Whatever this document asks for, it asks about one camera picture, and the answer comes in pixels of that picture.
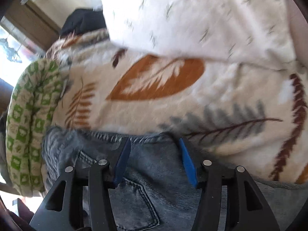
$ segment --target jeans back pocket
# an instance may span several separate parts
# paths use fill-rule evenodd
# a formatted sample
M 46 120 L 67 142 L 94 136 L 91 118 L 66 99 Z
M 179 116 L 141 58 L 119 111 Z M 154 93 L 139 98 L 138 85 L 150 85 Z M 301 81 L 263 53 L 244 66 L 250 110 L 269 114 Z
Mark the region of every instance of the jeans back pocket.
M 96 160 L 80 151 L 75 168 L 90 167 Z M 109 190 L 113 216 L 118 230 L 142 231 L 158 226 L 159 218 L 144 187 L 127 178 L 116 189 Z M 83 207 L 89 214 L 88 187 L 84 187 Z

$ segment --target window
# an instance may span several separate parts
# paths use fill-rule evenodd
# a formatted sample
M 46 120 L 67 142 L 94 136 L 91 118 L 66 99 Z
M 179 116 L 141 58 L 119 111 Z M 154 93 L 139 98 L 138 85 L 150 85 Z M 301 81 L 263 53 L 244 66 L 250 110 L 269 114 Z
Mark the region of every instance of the window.
M 33 61 L 45 55 L 6 18 L 0 23 L 0 78 L 16 85 L 20 75 Z
M 0 175 L 0 182 L 5 183 L 5 180 Z M 0 196 L 6 208 L 12 212 L 15 212 L 15 206 L 13 206 L 13 200 L 20 198 L 23 203 L 32 211 L 33 213 L 39 208 L 40 204 L 43 201 L 43 197 L 23 197 L 20 195 L 14 195 L 7 192 L 0 191 Z

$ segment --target fern leaf print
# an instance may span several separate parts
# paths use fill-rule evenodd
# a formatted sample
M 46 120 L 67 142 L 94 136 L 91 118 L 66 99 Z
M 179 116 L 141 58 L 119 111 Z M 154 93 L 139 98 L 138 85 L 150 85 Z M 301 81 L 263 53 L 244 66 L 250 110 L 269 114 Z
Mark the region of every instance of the fern leaf print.
M 195 140 L 204 147 L 215 146 L 228 141 L 245 139 L 250 135 L 257 135 L 264 130 L 265 123 L 282 122 L 281 119 L 268 118 L 264 112 L 261 101 L 257 103 L 257 109 L 238 104 L 233 105 L 233 114 L 229 115 L 222 109 L 211 110 L 204 107 L 203 119 L 187 113 L 185 119 L 171 117 L 171 125 L 161 124 L 165 131 L 174 131 Z
M 301 79 L 296 74 L 292 74 L 290 75 L 290 80 L 293 81 L 292 85 L 294 87 L 294 104 L 292 112 L 295 128 L 293 129 L 290 138 L 283 143 L 281 150 L 276 157 L 274 170 L 270 174 L 270 177 L 276 181 L 279 181 L 279 174 L 283 171 L 283 167 L 286 165 L 287 159 L 293 151 L 293 146 L 297 143 L 297 139 L 301 136 L 301 132 L 304 129 L 304 122 L 307 117 L 307 104 L 304 99 L 305 90 L 301 83 Z
M 81 89 L 78 90 L 72 98 L 66 112 L 65 127 L 67 129 L 86 128 L 90 129 L 89 117 L 91 113 L 91 98 L 95 96 L 96 82 L 84 85 L 81 79 Z

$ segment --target green patterned pillow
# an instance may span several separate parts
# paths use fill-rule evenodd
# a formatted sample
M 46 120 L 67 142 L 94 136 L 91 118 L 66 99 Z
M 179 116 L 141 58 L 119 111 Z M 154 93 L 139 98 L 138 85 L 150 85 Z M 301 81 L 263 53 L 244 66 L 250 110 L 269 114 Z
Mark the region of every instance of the green patterned pillow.
M 62 87 L 58 64 L 41 59 L 25 69 L 13 90 L 7 116 L 7 166 L 14 187 L 23 196 L 44 190 L 41 143 Z

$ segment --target metal screw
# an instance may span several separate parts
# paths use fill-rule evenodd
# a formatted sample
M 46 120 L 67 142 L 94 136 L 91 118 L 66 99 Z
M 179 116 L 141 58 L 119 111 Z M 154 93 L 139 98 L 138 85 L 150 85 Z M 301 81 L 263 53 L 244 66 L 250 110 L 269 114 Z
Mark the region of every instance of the metal screw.
M 210 160 L 204 160 L 203 161 L 203 165 L 205 166 L 211 166 L 212 165 L 212 162 Z
M 245 168 L 242 167 L 242 166 L 238 166 L 236 169 L 237 169 L 237 171 L 239 171 L 240 173 L 242 173 L 242 172 L 245 171 Z
M 65 168 L 65 172 L 70 173 L 70 172 L 73 171 L 73 169 L 74 168 L 72 166 L 68 166 L 68 167 Z
M 107 164 L 107 160 L 105 160 L 105 159 L 99 160 L 98 164 L 102 165 L 102 166 L 106 165 Z

